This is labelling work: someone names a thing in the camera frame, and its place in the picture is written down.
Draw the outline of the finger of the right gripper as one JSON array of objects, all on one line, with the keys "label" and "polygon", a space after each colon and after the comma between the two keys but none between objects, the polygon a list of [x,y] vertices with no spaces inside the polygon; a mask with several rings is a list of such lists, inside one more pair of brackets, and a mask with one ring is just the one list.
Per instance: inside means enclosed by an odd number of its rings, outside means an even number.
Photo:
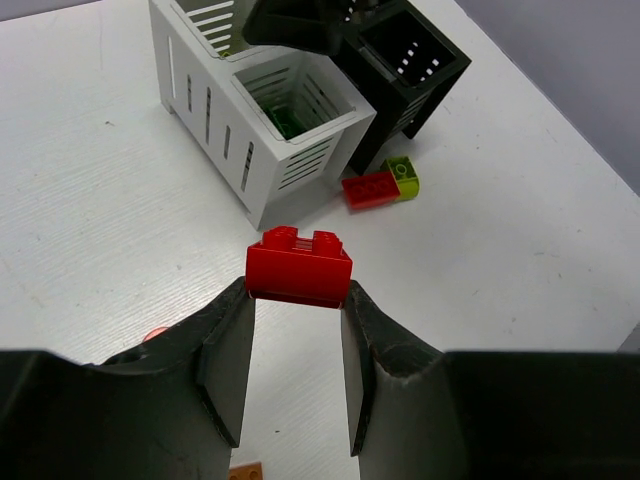
[{"label": "finger of the right gripper", "polygon": [[332,56],[339,52],[346,29],[373,16],[379,6],[379,1],[256,1],[242,35],[250,45]]}]

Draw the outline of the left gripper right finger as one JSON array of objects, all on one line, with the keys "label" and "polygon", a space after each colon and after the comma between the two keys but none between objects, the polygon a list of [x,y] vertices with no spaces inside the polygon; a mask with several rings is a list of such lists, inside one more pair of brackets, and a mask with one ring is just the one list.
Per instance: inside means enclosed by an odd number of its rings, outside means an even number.
[{"label": "left gripper right finger", "polygon": [[363,479],[635,479],[634,353],[448,351],[357,282],[341,311],[350,450]]}]

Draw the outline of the green small lego brick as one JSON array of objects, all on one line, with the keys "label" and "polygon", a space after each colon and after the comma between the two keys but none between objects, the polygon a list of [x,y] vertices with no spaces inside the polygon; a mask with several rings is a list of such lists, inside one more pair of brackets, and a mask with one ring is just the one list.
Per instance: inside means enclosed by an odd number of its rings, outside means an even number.
[{"label": "green small lego brick", "polygon": [[261,108],[285,140],[291,140],[304,132],[303,125],[288,103],[264,103]]}]

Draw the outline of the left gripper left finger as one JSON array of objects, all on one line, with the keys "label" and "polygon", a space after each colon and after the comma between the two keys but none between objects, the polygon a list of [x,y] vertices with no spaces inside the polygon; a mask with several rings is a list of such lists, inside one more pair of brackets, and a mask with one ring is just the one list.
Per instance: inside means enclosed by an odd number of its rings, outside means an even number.
[{"label": "left gripper left finger", "polygon": [[242,430],[255,303],[243,278],[100,364],[1,353],[5,479],[224,479]]}]

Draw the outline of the yellow-green small lego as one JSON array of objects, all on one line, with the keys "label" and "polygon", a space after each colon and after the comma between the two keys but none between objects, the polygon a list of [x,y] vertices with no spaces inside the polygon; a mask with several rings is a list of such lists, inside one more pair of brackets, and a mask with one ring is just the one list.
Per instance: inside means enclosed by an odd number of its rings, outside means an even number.
[{"label": "yellow-green small lego", "polygon": [[420,180],[408,156],[391,157],[383,161],[382,171],[389,171],[399,189],[398,201],[416,198],[420,192]]}]

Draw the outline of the red flower lego piece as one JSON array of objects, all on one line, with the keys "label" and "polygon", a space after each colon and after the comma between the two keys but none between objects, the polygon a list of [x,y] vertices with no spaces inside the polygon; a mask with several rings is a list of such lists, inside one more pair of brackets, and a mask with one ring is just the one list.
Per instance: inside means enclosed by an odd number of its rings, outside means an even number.
[{"label": "red flower lego piece", "polygon": [[166,326],[154,328],[153,330],[151,330],[148,334],[146,334],[144,336],[143,341],[147,342],[147,341],[153,339],[154,337],[157,337],[158,335],[161,335],[162,333],[164,333],[167,330],[168,330],[168,327],[166,327]]}]

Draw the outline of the red lego brick from stack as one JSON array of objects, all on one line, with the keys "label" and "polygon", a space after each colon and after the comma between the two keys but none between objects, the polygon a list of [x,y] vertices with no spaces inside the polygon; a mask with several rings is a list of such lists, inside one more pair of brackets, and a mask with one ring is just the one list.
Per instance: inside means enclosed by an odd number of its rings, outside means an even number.
[{"label": "red lego brick from stack", "polygon": [[256,299],[340,309],[353,261],[338,236],[316,231],[310,238],[279,226],[247,249],[245,288]]}]

